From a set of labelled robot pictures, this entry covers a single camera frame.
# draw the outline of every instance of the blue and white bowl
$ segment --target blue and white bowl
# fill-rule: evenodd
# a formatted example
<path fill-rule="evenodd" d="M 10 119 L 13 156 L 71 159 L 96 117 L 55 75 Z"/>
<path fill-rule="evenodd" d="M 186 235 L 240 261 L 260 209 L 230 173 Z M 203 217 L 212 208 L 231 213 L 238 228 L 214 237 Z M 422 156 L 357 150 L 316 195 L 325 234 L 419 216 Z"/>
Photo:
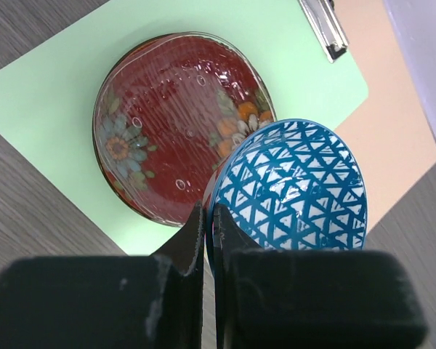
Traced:
<path fill-rule="evenodd" d="M 358 164 L 338 136 L 315 122 L 276 121 L 253 133 L 207 188 L 209 256 L 218 203 L 264 249 L 363 248 L 367 199 Z"/>

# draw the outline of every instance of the green paper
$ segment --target green paper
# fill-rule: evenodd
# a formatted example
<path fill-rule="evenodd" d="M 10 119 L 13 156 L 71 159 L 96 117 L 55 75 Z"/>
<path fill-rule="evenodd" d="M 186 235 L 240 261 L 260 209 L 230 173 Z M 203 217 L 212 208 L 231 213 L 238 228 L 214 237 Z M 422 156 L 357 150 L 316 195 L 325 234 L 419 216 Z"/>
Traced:
<path fill-rule="evenodd" d="M 327 61 L 296 0 L 111 0 L 8 65 L 0 71 L 0 134 L 127 254 L 154 252 L 177 228 L 139 216 L 107 185 L 92 145 L 94 102 L 128 50 L 181 31 L 237 46 L 265 81 L 278 119 L 334 129 L 367 96 L 349 54 Z"/>

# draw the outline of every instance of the red plate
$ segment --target red plate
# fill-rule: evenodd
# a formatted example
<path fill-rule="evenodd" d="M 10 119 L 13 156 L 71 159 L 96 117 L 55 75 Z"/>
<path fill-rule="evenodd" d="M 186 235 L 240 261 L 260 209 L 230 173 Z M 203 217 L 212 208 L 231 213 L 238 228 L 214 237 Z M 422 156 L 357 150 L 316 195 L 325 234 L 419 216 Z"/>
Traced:
<path fill-rule="evenodd" d="M 273 115 L 262 80 L 235 47 L 174 34 L 139 45 L 110 72 L 94 110 L 94 147 L 132 209 L 182 225 L 221 159 Z"/>

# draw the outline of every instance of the blue flower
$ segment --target blue flower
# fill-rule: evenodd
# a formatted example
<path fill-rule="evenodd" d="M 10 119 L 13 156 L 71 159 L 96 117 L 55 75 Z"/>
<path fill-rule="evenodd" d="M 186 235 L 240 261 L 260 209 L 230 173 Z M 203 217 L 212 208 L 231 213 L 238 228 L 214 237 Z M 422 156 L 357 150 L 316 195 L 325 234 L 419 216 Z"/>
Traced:
<path fill-rule="evenodd" d="M 108 157 L 123 178 L 128 178 L 130 172 L 142 171 L 140 163 L 147 158 L 147 151 L 143 148 L 148 144 L 148 138 L 141 135 L 139 127 L 128 126 L 125 115 L 120 114 L 114 122 L 106 118 L 99 136 Z M 149 151 L 155 149 L 155 146 L 148 148 Z"/>

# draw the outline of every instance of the metal clip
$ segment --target metal clip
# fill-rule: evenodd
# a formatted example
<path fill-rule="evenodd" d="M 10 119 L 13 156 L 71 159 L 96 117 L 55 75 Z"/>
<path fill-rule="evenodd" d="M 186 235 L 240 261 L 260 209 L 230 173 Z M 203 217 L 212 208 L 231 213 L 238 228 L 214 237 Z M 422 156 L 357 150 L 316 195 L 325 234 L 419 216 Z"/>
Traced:
<path fill-rule="evenodd" d="M 349 42 L 328 0 L 299 0 L 323 51 L 334 63 L 346 51 Z"/>

